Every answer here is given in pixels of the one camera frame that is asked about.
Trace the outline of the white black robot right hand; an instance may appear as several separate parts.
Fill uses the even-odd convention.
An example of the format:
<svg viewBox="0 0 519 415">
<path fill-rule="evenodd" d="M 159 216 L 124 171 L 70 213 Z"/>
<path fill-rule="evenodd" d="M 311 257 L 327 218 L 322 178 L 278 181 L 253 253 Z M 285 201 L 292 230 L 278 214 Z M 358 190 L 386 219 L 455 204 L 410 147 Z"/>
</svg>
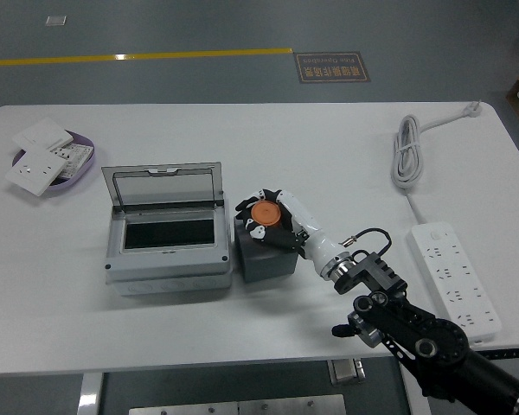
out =
<svg viewBox="0 0 519 415">
<path fill-rule="evenodd" d="M 268 201 L 281 213 L 281 223 L 263 225 L 255 220 L 252 210 Z M 340 275 L 338 267 L 349 260 L 350 253 L 326 235 L 306 207 L 287 190 L 261 189 L 239 203 L 236 218 L 242 220 L 251 238 L 259 243 L 290 249 L 313 262 L 316 273 L 335 283 Z"/>
</svg>

